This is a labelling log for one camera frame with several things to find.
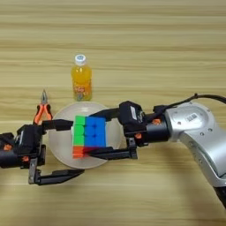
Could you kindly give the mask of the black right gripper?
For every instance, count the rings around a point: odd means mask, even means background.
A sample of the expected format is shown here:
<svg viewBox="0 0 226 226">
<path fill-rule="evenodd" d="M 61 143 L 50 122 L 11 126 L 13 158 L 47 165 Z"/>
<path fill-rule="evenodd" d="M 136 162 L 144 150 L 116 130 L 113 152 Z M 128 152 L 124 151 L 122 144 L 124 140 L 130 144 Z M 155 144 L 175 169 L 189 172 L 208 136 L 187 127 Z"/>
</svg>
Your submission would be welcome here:
<svg viewBox="0 0 226 226">
<path fill-rule="evenodd" d="M 92 117 L 103 117 L 106 121 L 118 118 L 119 108 L 103 109 L 92 114 Z M 137 159 L 137 147 L 147 146 L 149 143 L 168 141 L 170 132 L 165 116 L 149 120 L 150 115 L 129 113 L 123 116 L 124 135 L 127 147 L 114 149 L 101 147 L 89 151 L 87 154 L 103 160 Z"/>
</svg>

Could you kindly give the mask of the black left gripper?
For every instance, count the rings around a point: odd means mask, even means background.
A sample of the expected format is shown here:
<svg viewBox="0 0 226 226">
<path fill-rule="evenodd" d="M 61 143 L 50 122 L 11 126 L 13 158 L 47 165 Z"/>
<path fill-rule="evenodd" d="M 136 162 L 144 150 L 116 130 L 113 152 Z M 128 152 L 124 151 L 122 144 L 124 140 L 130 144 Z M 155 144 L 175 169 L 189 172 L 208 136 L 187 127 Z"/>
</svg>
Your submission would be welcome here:
<svg viewBox="0 0 226 226">
<path fill-rule="evenodd" d="M 83 174 L 83 169 L 63 169 L 55 170 L 49 175 L 41 175 L 37 165 L 42 166 L 45 163 L 46 146 L 42 144 L 44 131 L 68 131 L 73 122 L 54 119 L 43 121 L 41 126 L 25 124 L 17 130 L 16 136 L 11 132 L 0 134 L 0 168 L 29 168 L 30 185 L 61 184 Z"/>
</svg>

